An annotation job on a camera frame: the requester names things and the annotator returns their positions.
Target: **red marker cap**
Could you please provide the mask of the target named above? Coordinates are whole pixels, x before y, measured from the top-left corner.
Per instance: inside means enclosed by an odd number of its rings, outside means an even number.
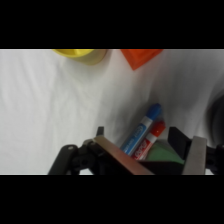
[[[163,121],[159,121],[153,126],[150,133],[156,137],[159,137],[165,129],[166,129],[165,123]]]

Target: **blue cap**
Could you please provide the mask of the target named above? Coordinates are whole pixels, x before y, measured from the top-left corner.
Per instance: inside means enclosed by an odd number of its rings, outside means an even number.
[[[160,104],[157,103],[157,104],[152,105],[152,106],[149,108],[149,110],[148,110],[146,116],[147,116],[149,119],[151,119],[151,120],[154,121],[154,120],[159,116],[159,114],[161,113],[161,111],[162,111],[162,107],[161,107]]]

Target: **white surface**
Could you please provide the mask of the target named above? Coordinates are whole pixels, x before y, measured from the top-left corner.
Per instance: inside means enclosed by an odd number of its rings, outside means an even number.
[[[136,71],[120,50],[92,67],[51,50],[0,50],[0,174],[47,174],[62,146],[101,125],[120,146],[153,103],[168,127],[207,138],[205,111],[223,89],[224,50],[164,50]]]

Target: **orange object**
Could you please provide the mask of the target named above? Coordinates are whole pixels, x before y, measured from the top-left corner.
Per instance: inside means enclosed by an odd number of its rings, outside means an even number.
[[[121,49],[133,70],[154,58],[162,50],[163,49]]]

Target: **blue marker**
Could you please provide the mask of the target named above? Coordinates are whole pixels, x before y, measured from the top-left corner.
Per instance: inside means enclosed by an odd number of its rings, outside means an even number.
[[[138,125],[134,133],[127,139],[127,141],[122,145],[121,150],[127,155],[132,156],[132,154],[137,149],[138,145],[143,140],[146,133],[148,133],[149,128],[153,121],[161,113],[161,106],[155,104],[150,107],[146,116],[142,119],[141,123]]]

